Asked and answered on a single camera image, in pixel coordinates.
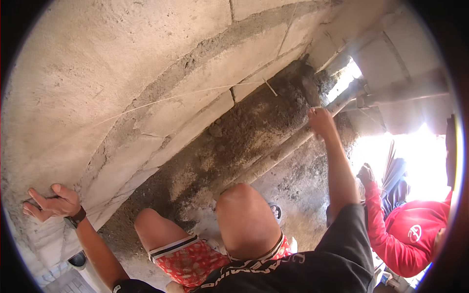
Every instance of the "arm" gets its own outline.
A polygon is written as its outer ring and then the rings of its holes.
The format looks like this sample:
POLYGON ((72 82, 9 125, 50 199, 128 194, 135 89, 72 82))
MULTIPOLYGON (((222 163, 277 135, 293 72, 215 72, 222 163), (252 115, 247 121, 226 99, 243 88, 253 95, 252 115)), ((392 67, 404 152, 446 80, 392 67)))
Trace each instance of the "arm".
POLYGON ((405 278, 413 277, 430 263, 430 259, 423 251, 400 242, 386 232, 380 195, 381 190, 376 182, 365 185, 370 245, 396 274, 405 278))
POLYGON ((311 108, 308 111, 312 130, 324 138, 329 165, 329 197, 332 218, 337 218, 341 209, 351 203, 359 203, 355 177, 348 164, 339 134, 331 113, 326 109, 311 108))
MULTIPOLYGON (((58 198, 45 199, 33 188, 28 190, 32 198, 39 204, 39 210, 31 203, 24 203, 23 213, 44 222, 50 217, 74 216, 80 210, 80 201, 75 191, 60 184, 53 184, 52 189, 58 198)), ((91 223, 85 218, 76 229, 78 239, 90 260, 93 268, 98 273, 103 283, 111 290, 119 282, 129 279, 122 265, 116 259, 112 251, 107 247, 91 223)))

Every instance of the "red long-sleeve shirt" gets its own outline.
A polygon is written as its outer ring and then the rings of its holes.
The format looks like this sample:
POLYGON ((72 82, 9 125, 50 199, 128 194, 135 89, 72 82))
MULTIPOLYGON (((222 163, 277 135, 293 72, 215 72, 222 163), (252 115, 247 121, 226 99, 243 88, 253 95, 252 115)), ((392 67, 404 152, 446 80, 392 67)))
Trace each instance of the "red long-sleeve shirt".
POLYGON ((451 192, 444 202, 412 201, 394 209, 386 221, 376 182, 365 186, 371 248, 396 274, 413 277, 430 264, 435 237, 446 227, 451 192))

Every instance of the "rock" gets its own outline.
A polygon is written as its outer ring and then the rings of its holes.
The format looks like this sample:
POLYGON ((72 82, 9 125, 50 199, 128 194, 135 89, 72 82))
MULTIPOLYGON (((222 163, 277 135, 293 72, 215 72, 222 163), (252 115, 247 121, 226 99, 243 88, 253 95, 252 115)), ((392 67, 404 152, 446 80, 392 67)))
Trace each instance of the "rock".
POLYGON ((213 125, 208 129, 208 132, 213 137, 222 137, 221 128, 218 125, 213 125))

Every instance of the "person in red shirt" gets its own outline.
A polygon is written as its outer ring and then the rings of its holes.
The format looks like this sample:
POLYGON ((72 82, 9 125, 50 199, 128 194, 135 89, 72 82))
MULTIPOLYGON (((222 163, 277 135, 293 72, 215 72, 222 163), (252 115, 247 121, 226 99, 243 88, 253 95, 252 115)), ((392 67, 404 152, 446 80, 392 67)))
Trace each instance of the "person in red shirt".
MULTIPOLYGON (((405 203, 404 198, 400 203, 392 204, 393 209, 389 210, 383 207, 382 190, 369 164, 363 165, 357 177, 365 186, 371 248, 396 274, 405 278, 417 275, 438 251, 448 222, 452 192, 444 202, 416 200, 405 203)), ((393 198, 389 200, 388 196, 385 194, 383 200, 392 203, 393 198)))

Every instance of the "wristwatch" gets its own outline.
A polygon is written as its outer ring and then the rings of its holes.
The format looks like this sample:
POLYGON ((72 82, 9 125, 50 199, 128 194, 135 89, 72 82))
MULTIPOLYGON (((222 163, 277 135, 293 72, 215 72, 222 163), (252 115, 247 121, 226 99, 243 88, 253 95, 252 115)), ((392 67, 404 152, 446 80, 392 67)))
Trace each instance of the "wristwatch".
POLYGON ((73 217, 64 217, 63 219, 70 228, 76 229, 78 227, 78 224, 83 221, 85 217, 85 209, 83 207, 80 207, 80 211, 76 215, 74 215, 73 217))

